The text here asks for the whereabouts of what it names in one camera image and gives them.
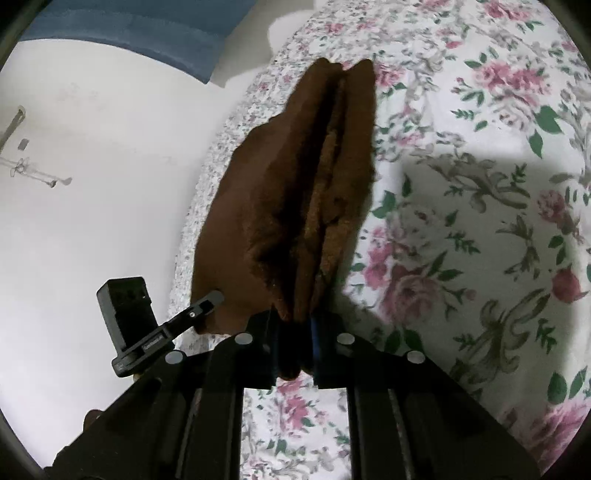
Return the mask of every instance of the floral bedsheet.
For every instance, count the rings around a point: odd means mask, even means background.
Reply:
[[[591,80],[535,0],[329,1],[212,145],[170,313],[232,151],[318,57],[371,58],[377,78],[371,206],[333,308],[379,349],[424,351],[547,469],[591,407]],[[245,479],[342,479],[349,462],[343,391],[303,374],[246,392]]]

